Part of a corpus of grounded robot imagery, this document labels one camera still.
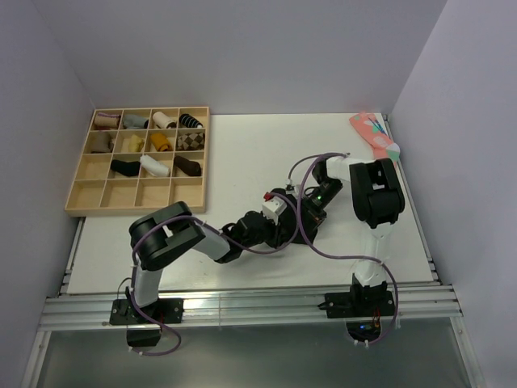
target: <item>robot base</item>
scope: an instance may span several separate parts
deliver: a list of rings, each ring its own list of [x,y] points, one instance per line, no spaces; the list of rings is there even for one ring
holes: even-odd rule
[[[320,310],[326,311],[327,318],[369,318],[377,313],[379,309],[380,315],[383,317],[393,316],[395,314],[395,301],[393,295],[385,292],[382,301],[373,303],[353,303],[353,293],[326,293],[325,301],[318,307]]]
[[[183,316],[183,299],[158,299],[153,305],[142,310],[151,318],[162,323],[181,323]],[[147,320],[133,311],[128,299],[116,299],[111,307],[110,325],[141,325]]]

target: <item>white wall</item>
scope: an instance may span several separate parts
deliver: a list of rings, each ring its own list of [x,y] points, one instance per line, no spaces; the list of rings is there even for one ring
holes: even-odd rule
[[[0,2],[0,386],[23,376],[76,221],[63,208],[92,106],[28,0]]]
[[[441,277],[489,386],[517,381],[517,2],[449,0],[393,110]]]
[[[34,0],[97,107],[391,112],[445,0]]]

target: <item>pink patterned sock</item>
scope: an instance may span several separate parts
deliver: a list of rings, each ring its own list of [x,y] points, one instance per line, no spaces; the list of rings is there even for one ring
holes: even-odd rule
[[[385,134],[373,113],[361,112],[353,115],[350,118],[350,124],[372,146],[375,159],[390,158],[393,162],[398,161],[401,154],[400,147]]]

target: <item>wooden compartment organizer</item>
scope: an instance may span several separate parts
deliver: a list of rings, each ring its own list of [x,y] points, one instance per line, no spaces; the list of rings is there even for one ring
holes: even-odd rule
[[[94,120],[97,113],[121,115],[119,128],[99,130]],[[160,129],[153,121],[155,112],[163,112],[177,122],[176,129]],[[179,117],[187,113],[195,117],[203,128],[184,128]],[[125,129],[124,115],[138,115],[149,118],[147,129]],[[98,109],[91,119],[65,210],[75,217],[142,215],[152,213],[177,201],[185,201],[193,213],[205,211],[205,188],[209,145],[210,111],[206,107],[195,108],[138,108],[138,109]],[[95,138],[99,133],[107,133],[111,138],[110,153],[92,153]],[[153,133],[163,133],[172,145],[172,151],[158,152],[150,137]],[[203,150],[176,149],[176,139],[184,133],[204,133]],[[140,152],[130,152],[132,135],[144,140]],[[127,177],[110,169],[114,159],[134,162],[141,155],[149,155],[170,168],[166,178],[152,176],[143,167],[138,176]],[[174,156],[196,161],[201,165],[201,176],[188,176],[174,164]]]

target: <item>white table surface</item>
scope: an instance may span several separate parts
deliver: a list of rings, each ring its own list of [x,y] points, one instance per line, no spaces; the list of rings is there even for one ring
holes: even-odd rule
[[[372,158],[370,146],[351,127],[350,114],[213,116],[208,161],[208,207],[200,217],[219,228],[249,210],[260,210],[263,194],[283,187],[294,162],[311,154],[350,152]],[[309,162],[295,171],[299,183]],[[315,245],[327,253],[361,253],[361,223],[355,218],[349,185],[327,207]],[[88,217],[83,227],[68,292],[114,293],[130,275],[128,228],[138,217]],[[265,244],[260,248],[270,249]],[[392,233],[390,260],[397,282],[432,281],[414,215],[406,209]],[[351,283],[355,260],[324,259],[306,246],[275,255],[243,252],[217,264],[190,251],[163,273],[161,290],[254,289]]]

